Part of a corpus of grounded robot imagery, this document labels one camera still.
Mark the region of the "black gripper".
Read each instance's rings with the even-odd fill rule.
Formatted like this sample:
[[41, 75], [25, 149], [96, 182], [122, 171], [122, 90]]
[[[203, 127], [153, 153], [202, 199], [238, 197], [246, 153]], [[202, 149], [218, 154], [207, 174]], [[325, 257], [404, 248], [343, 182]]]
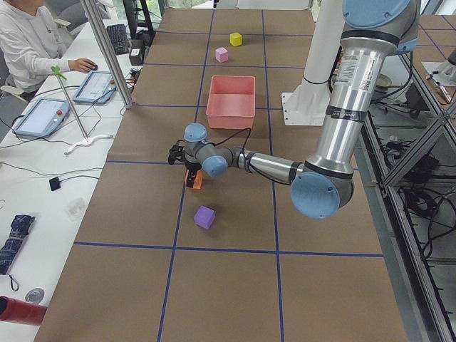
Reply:
[[202, 165], [197, 160], [187, 160], [185, 162], [185, 165], [187, 170], [189, 171], [189, 174], [186, 178], [186, 183], [191, 184], [191, 188], [194, 188], [195, 184], [197, 183], [197, 172], [202, 169]]

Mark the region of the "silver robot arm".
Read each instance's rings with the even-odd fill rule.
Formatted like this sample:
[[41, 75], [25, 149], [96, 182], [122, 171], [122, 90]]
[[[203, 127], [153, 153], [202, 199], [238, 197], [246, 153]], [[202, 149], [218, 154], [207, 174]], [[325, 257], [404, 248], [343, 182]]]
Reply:
[[350, 201], [351, 158], [375, 84], [386, 57], [415, 48], [420, 2], [343, 1], [338, 15], [344, 20], [343, 55], [315, 153], [297, 162], [244, 147], [218, 148], [207, 139], [206, 127], [193, 123], [177, 149], [190, 174], [204, 170], [219, 177], [230, 167], [255, 172], [290, 185], [295, 208], [313, 219], [331, 217]]

